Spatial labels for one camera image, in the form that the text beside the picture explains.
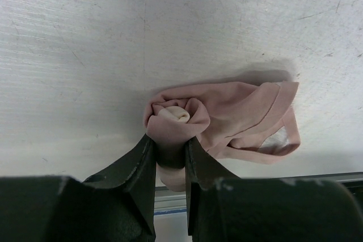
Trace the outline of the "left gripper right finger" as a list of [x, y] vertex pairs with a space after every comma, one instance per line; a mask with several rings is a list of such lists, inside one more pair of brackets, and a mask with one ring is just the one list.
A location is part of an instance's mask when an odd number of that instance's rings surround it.
[[282, 184], [284, 195], [243, 200], [224, 191], [241, 180], [196, 138], [185, 146], [188, 234], [193, 241], [361, 241], [362, 187], [338, 182]]

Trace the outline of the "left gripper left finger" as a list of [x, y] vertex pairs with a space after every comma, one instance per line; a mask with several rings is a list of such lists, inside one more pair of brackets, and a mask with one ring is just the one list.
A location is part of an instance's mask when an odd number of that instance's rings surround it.
[[85, 181], [1, 178], [2, 241], [154, 241], [155, 145], [147, 136]]

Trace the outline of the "pink underwear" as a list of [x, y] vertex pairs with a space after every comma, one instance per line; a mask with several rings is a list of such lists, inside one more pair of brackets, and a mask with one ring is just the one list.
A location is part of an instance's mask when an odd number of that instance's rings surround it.
[[157, 145], [157, 173], [185, 191], [183, 146], [196, 138], [216, 159], [271, 164], [301, 143], [292, 107], [297, 82], [197, 84], [164, 90], [145, 107], [146, 134]]

